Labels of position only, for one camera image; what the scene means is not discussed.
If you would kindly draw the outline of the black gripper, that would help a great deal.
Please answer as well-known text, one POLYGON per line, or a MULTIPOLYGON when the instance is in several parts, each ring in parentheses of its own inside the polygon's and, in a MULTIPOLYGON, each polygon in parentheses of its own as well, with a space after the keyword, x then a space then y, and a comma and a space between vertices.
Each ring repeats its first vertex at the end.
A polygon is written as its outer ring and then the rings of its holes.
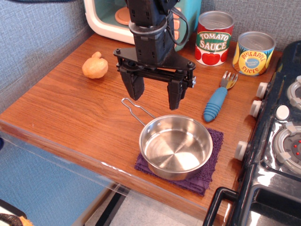
POLYGON ((155 26, 129 23, 134 35, 134 48, 117 48, 113 54, 129 96, 138 100, 144 92, 144 78, 169 82, 167 86, 169 108, 176 110, 184 99, 187 87, 196 83, 193 70, 196 65, 176 53, 174 22, 161 21, 155 26))

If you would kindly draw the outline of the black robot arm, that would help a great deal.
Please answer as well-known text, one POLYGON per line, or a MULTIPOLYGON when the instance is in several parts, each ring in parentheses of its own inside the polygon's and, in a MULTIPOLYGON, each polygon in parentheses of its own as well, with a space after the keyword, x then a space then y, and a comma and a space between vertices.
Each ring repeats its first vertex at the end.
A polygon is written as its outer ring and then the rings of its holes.
POLYGON ((193 70, 196 65, 175 51, 184 45, 174 37, 174 15, 186 24, 186 17, 176 7, 175 0, 129 0, 129 30, 134 36, 135 47, 117 48, 117 68, 123 83, 134 100, 144 92, 144 78, 167 83, 169 108, 176 110, 185 97, 187 88, 195 85, 193 70))

